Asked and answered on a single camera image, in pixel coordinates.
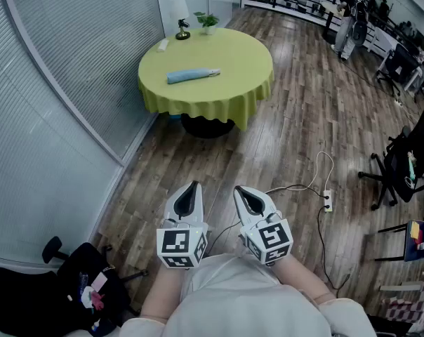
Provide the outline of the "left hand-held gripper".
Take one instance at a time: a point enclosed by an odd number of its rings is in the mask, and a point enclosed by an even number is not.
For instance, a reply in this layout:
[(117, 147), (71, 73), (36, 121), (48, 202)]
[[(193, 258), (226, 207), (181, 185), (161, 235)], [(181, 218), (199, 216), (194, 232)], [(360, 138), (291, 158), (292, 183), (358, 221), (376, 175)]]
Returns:
[(165, 205), (165, 221), (157, 229), (157, 255), (165, 267), (190, 269), (199, 266), (208, 241), (209, 226), (204, 222), (182, 222), (204, 219), (201, 184), (193, 180), (172, 194)]

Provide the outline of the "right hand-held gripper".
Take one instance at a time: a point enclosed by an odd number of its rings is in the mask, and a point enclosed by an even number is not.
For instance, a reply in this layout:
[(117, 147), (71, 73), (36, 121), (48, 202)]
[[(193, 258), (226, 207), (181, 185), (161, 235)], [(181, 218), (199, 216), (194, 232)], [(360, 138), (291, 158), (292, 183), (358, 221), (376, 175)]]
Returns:
[[(234, 202), (243, 225), (240, 235), (244, 246), (261, 264), (274, 265), (290, 254), (293, 236), (289, 223), (268, 194), (252, 187), (236, 186)], [(261, 219), (251, 223), (252, 218)]]

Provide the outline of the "light blue umbrella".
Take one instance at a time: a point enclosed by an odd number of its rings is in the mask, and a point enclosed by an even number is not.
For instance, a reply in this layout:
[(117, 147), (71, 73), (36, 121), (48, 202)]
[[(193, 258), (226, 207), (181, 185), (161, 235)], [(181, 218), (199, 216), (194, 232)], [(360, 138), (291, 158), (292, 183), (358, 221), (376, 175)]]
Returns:
[(166, 74), (166, 77), (167, 84), (176, 84), (184, 81), (218, 76), (220, 73), (220, 69), (198, 68), (192, 70), (180, 70), (176, 72), (169, 72)]

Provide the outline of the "person's left forearm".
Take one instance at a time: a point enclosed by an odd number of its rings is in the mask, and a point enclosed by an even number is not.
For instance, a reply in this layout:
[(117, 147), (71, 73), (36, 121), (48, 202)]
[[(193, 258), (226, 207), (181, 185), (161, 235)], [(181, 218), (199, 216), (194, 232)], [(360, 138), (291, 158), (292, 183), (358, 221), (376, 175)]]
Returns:
[(161, 322), (162, 324), (167, 323), (180, 304), (186, 272), (187, 270), (184, 269), (171, 269), (161, 265), (143, 303), (140, 317)]

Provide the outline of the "person's right forearm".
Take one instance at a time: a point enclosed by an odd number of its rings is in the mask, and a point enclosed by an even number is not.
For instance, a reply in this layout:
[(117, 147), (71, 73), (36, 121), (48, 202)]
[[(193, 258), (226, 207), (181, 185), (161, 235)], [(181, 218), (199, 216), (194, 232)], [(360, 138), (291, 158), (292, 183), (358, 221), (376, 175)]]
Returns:
[(271, 270), (282, 284), (302, 291), (317, 305), (336, 299), (328, 286), (291, 254), (275, 261)]

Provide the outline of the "person's white shirt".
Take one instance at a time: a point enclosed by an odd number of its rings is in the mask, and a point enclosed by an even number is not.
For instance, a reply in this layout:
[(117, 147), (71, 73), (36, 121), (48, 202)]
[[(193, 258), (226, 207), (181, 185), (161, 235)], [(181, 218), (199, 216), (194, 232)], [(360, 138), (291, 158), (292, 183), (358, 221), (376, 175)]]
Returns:
[(376, 337), (363, 307), (317, 305), (253, 256), (224, 253), (187, 270), (180, 304), (162, 324), (133, 318), (119, 337)]

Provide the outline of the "yellow-green round table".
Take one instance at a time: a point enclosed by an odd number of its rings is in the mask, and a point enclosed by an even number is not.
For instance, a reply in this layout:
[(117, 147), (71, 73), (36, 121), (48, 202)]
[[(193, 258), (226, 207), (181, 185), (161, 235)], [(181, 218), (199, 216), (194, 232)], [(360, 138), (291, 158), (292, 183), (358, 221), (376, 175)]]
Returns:
[[(168, 38), (165, 52), (151, 47), (138, 67), (138, 87), (151, 113), (233, 121), (244, 131), (274, 81), (272, 56), (254, 37), (227, 28), (213, 35), (193, 29), (189, 39)], [(198, 68), (220, 69), (218, 76), (167, 84), (166, 74)]]

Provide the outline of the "black mesh office chair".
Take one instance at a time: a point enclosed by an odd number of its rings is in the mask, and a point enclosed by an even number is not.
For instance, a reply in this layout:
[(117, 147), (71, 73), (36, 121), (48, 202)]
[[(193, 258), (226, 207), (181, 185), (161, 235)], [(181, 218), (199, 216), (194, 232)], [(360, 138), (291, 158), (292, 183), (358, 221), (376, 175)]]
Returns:
[(380, 174), (360, 171), (359, 178), (370, 178), (381, 183), (378, 201), (371, 210), (379, 209), (386, 192), (392, 200), (389, 205), (395, 206), (398, 200), (408, 202), (412, 196), (424, 190), (424, 110), (413, 128), (405, 126), (396, 137), (389, 137), (390, 144), (382, 156), (371, 155), (380, 169)]

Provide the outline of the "blue seat stool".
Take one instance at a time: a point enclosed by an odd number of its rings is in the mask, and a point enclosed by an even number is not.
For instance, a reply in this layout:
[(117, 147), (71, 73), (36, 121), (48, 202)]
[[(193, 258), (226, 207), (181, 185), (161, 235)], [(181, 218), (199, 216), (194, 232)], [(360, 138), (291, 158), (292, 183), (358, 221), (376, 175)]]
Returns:
[(424, 220), (410, 220), (405, 224), (379, 230), (378, 234), (386, 232), (404, 232), (404, 250), (400, 256), (375, 258), (376, 262), (411, 262), (424, 258)]

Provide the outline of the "black office chair with clutter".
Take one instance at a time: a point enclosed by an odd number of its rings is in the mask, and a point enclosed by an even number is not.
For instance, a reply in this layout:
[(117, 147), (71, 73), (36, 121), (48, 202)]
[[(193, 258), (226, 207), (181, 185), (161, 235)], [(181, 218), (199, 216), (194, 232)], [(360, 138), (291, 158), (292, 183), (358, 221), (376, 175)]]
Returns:
[(120, 277), (107, 262), (106, 245), (98, 251), (85, 242), (70, 255), (60, 251), (53, 237), (45, 246), (45, 263), (63, 261), (58, 271), (25, 274), (0, 267), (0, 332), (13, 337), (64, 337), (85, 332), (87, 337), (109, 337), (119, 330), (132, 309), (125, 283), (146, 277), (139, 270)]

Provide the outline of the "checkered cloth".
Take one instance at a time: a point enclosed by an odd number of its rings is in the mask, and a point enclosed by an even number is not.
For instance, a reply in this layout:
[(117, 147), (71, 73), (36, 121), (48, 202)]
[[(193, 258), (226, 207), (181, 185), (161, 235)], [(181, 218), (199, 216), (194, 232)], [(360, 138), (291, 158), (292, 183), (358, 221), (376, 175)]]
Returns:
[(395, 322), (411, 324), (410, 332), (424, 331), (424, 272), (422, 279), (414, 282), (402, 282), (396, 286), (381, 286), (383, 292), (417, 292), (415, 301), (393, 296), (382, 300), (386, 306), (385, 318)]

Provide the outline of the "small potted green plant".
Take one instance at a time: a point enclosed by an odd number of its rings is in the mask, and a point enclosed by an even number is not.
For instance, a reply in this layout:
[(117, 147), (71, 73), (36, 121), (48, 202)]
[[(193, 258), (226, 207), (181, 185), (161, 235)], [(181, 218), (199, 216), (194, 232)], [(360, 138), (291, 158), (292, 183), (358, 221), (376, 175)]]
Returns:
[(197, 18), (198, 23), (203, 27), (204, 34), (215, 34), (216, 27), (220, 22), (220, 19), (217, 16), (214, 14), (206, 14), (202, 12), (195, 12), (194, 16)]

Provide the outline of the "white shade table lamp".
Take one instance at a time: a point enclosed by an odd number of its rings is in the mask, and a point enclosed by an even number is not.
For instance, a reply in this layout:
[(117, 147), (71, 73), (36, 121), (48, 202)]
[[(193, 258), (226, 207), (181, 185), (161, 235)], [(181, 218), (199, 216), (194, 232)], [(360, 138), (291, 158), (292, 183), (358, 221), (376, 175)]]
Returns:
[(175, 35), (177, 40), (183, 41), (190, 38), (190, 33), (186, 29), (190, 26), (186, 19), (190, 14), (186, 0), (171, 0), (171, 18), (178, 23), (179, 32)]

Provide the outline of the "black swivel chair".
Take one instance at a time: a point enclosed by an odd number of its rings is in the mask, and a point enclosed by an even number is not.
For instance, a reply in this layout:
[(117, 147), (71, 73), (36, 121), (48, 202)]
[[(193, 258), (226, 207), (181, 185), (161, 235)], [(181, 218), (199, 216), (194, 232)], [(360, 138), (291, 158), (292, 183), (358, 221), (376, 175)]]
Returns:
[(417, 59), (401, 44), (390, 49), (385, 59), (376, 70), (378, 83), (386, 81), (393, 98), (399, 97), (401, 91), (397, 84), (407, 83), (406, 89), (423, 74)]

